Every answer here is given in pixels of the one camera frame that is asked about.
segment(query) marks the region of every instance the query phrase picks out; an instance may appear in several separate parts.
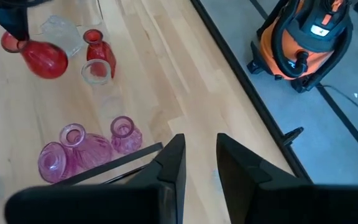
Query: pink glass bottle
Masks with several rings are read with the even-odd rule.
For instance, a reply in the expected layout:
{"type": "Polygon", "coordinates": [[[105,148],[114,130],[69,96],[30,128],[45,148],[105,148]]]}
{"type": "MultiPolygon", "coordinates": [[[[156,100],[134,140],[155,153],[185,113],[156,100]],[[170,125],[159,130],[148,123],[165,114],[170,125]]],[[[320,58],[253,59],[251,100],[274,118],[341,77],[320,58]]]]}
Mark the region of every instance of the pink glass bottle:
{"type": "Polygon", "coordinates": [[[112,160],[110,142],[98,134],[87,134],[80,124],[69,124],[60,132],[60,142],[73,149],[78,165],[85,170],[112,160]]]}
{"type": "Polygon", "coordinates": [[[76,164],[67,148],[51,142],[41,151],[38,169],[44,181],[57,183],[76,174],[76,164]]]}
{"type": "Polygon", "coordinates": [[[111,144],[114,150],[121,154],[130,154],[138,150],[143,141],[142,133],[135,126],[133,120],[127,116],[120,116],[110,125],[112,133],[111,144]]]}

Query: concrete floor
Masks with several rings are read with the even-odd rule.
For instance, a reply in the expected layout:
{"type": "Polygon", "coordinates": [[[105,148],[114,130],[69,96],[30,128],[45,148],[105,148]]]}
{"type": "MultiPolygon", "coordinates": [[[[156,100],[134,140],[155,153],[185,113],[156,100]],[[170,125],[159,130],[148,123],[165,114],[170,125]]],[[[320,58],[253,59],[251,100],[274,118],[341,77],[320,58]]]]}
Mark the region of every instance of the concrete floor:
{"type": "MultiPolygon", "coordinates": [[[[201,2],[249,74],[249,44],[264,19],[249,0],[201,2]]],[[[269,13],[277,0],[258,2],[269,13]]],[[[322,84],[333,85],[358,102],[358,14],[352,11],[351,17],[355,26],[351,47],[322,84]]],[[[284,133],[299,126],[305,128],[292,147],[315,183],[358,184],[358,142],[318,90],[297,94],[288,82],[276,82],[267,74],[249,78],[284,133]]],[[[332,90],[328,92],[358,129],[358,108],[332,90]]]]}

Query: wooden floor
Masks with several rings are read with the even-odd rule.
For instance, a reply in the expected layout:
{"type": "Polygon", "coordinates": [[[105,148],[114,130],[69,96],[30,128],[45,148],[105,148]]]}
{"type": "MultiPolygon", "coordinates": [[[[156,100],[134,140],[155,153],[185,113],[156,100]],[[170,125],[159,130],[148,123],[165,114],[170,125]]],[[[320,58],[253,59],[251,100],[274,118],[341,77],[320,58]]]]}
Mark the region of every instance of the wooden floor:
{"type": "MultiPolygon", "coordinates": [[[[81,24],[83,18],[73,18],[78,12],[71,5],[79,1],[31,9],[32,33],[52,14],[81,24]]],[[[229,223],[216,172],[217,133],[227,133],[290,172],[261,118],[189,0],[99,0],[99,5],[117,57],[111,92],[118,90],[122,113],[141,129],[144,146],[166,144],[176,133],[185,133],[184,223],[229,223]]],[[[64,125],[81,123],[89,132],[110,137],[111,120],[101,116],[94,91],[80,75],[83,62],[82,51],[70,60],[64,76],[42,80],[28,71],[19,54],[0,48],[0,223],[10,195],[46,184],[38,174],[38,154],[58,140],[64,125]]]]}

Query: red bottle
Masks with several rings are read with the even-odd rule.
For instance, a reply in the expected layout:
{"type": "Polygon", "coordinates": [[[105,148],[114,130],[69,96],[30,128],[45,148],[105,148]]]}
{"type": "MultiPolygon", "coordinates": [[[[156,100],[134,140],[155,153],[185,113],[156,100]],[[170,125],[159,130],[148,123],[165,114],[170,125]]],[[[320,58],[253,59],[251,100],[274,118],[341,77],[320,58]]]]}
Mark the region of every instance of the red bottle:
{"type": "Polygon", "coordinates": [[[1,44],[7,52],[20,52],[29,69],[42,78],[58,78],[67,69],[66,53],[51,43],[35,40],[18,41],[11,34],[5,32],[1,44]]]}
{"type": "MultiPolygon", "coordinates": [[[[83,38],[89,44],[86,51],[86,60],[101,59],[107,61],[111,67],[111,78],[114,78],[117,64],[116,57],[112,53],[110,45],[103,41],[102,32],[97,29],[90,29],[84,33],[83,38]]],[[[98,66],[98,64],[91,67],[91,73],[96,76],[106,73],[102,70],[105,70],[105,67],[98,66]]]]}

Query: vacuum cord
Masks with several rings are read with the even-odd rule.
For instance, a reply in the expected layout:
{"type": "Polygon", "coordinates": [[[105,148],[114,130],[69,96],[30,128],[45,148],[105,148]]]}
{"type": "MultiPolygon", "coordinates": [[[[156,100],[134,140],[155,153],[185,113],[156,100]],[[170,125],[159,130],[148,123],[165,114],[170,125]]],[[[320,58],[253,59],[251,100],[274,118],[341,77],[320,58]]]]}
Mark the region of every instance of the vacuum cord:
{"type": "Polygon", "coordinates": [[[343,96],[344,98],[346,98],[347,100],[349,100],[354,106],[358,107],[358,103],[356,103],[352,98],[348,97],[345,93],[343,93],[341,90],[338,90],[336,87],[331,86],[331,85],[321,85],[321,86],[316,86],[318,88],[331,88],[334,91],[336,91],[337,93],[339,93],[341,96],[343,96]]]}

